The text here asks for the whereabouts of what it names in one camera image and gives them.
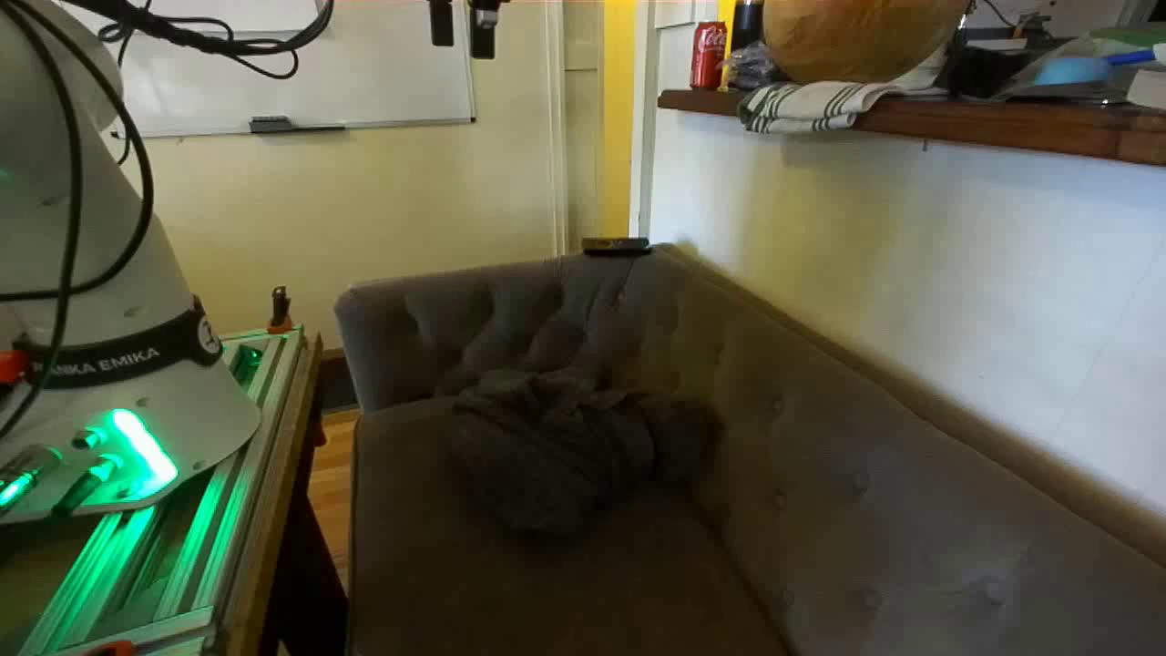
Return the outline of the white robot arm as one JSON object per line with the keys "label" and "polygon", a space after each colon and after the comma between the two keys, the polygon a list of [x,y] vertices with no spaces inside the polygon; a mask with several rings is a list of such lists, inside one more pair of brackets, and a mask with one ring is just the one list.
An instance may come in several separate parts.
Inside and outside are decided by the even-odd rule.
{"label": "white robot arm", "polygon": [[0,304],[4,525],[150,507],[260,429],[157,218],[119,71],[55,0],[0,9]]}

